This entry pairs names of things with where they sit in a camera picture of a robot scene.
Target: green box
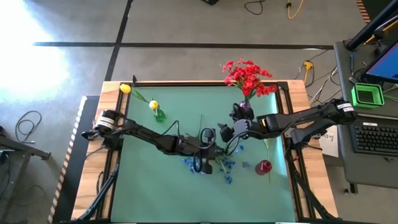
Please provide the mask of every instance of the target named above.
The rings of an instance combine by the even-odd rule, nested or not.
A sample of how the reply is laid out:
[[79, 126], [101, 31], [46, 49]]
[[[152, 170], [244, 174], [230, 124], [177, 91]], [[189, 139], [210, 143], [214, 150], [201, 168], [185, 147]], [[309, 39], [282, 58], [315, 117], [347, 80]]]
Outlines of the green box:
[[379, 85], [356, 83], [351, 94], [354, 106], [372, 109], [384, 105], [383, 92]]

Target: yellow cable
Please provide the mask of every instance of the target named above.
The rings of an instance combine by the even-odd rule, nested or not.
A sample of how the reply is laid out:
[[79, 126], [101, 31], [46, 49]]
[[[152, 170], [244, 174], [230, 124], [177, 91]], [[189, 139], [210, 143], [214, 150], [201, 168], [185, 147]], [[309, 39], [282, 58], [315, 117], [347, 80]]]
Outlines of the yellow cable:
[[305, 85], [305, 82], [307, 81], [307, 75], [308, 75], [308, 69], [305, 69], [304, 85]]
[[[391, 27], [395, 26], [398, 24], [398, 21], [393, 22], [392, 24], [388, 25], [386, 28], [383, 29], [383, 31], [386, 31], [388, 29], [390, 29]], [[375, 39], [374, 35], [372, 35], [371, 38], [369, 38], [367, 41], [365, 41], [365, 44], [368, 44], [370, 42], [372, 42]]]
[[301, 9], [301, 5], [303, 4], [304, 0], [301, 0], [300, 5], [298, 6], [298, 9], [296, 11], [296, 13], [293, 16], [290, 16], [290, 6], [287, 8], [287, 17], [289, 17], [289, 19], [293, 19], [297, 13], [299, 13], [299, 10]]

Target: green mat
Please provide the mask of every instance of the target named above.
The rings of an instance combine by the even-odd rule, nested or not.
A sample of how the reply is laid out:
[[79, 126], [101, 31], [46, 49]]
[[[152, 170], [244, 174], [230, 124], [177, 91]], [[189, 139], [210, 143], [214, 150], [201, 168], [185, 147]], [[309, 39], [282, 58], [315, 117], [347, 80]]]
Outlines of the green mat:
[[[158, 133], [175, 120], [180, 132], [196, 136], [202, 128], [216, 128], [217, 144], [224, 146], [217, 123], [233, 124], [228, 116], [233, 103], [243, 96], [231, 87], [142, 87], [148, 100], [156, 99], [167, 115], [156, 123], [152, 110], [131, 97], [128, 118]], [[275, 94], [251, 100], [255, 115], [277, 113]], [[176, 134], [172, 128], [169, 134]], [[166, 156], [153, 145], [125, 136], [118, 181], [113, 200], [112, 222], [294, 222], [281, 138], [270, 139], [271, 183], [268, 174], [259, 176], [254, 166], [268, 159], [264, 141], [241, 142], [244, 151], [234, 154], [233, 181], [227, 184], [224, 173], [213, 163], [213, 174], [193, 174], [183, 157]], [[250, 168], [243, 168], [247, 161]]]

